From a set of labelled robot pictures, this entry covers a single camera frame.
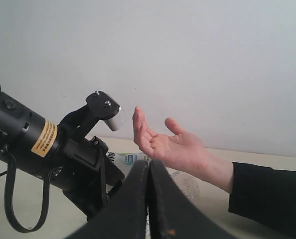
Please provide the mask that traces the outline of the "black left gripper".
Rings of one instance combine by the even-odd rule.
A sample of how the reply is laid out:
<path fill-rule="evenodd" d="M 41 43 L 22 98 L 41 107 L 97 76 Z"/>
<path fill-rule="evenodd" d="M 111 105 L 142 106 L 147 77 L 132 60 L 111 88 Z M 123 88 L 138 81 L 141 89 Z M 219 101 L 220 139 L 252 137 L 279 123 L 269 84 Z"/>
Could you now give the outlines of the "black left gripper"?
<path fill-rule="evenodd" d="M 67 140 L 55 154 L 59 165 L 51 184 L 86 215 L 94 218 L 115 195 L 124 173 L 108 158 L 107 145 L 98 137 Z"/>

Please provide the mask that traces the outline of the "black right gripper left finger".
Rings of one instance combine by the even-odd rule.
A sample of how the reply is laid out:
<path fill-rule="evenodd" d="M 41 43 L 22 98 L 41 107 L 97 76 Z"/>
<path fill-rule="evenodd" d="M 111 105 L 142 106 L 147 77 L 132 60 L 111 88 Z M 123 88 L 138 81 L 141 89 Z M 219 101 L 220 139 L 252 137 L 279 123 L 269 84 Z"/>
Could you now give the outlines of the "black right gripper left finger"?
<path fill-rule="evenodd" d="M 148 163 L 136 161 L 112 200 L 69 239 L 144 239 Z"/>

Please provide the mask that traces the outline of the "black sleeved forearm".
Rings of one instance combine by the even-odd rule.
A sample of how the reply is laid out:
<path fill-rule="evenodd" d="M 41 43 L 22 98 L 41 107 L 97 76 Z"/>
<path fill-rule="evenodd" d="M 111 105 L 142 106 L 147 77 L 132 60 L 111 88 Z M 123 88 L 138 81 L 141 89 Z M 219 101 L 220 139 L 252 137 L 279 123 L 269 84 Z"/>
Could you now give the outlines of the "black sleeved forearm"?
<path fill-rule="evenodd" d="M 233 166 L 228 211 L 296 239 L 296 171 Z"/>

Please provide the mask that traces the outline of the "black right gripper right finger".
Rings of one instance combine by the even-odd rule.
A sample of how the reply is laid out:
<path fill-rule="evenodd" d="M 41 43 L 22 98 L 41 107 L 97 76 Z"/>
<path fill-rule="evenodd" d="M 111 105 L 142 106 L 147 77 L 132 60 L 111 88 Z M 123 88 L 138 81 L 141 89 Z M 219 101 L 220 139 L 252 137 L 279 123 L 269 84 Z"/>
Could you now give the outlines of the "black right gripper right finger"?
<path fill-rule="evenodd" d="M 180 191 L 163 163 L 149 164 L 149 227 L 152 239 L 229 239 Z"/>

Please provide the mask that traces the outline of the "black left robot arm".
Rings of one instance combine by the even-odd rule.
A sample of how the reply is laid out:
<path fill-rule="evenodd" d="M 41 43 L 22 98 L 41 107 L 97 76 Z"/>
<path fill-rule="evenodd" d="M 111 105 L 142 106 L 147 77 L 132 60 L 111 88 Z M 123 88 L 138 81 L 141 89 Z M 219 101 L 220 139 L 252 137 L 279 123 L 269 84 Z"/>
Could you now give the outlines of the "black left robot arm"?
<path fill-rule="evenodd" d="M 62 190 L 87 218 L 114 195 L 125 176 L 107 157 L 108 146 L 87 134 L 100 121 L 118 130 L 121 106 L 95 91 L 83 107 L 55 124 L 7 95 L 0 86 L 0 160 Z"/>

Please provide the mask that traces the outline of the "person's open hand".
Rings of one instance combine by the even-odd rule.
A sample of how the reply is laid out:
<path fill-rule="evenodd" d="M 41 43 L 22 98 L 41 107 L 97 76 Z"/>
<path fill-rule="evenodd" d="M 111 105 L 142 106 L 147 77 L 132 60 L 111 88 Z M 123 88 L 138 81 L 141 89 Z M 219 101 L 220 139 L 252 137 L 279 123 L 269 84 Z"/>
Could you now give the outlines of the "person's open hand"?
<path fill-rule="evenodd" d="M 208 152 L 200 138 L 184 130 L 174 119 L 166 118 L 165 126 L 173 136 L 152 130 L 143 110 L 135 107 L 134 143 L 143 153 L 150 159 L 161 160 L 168 168 L 186 172 L 232 193 L 233 163 Z"/>

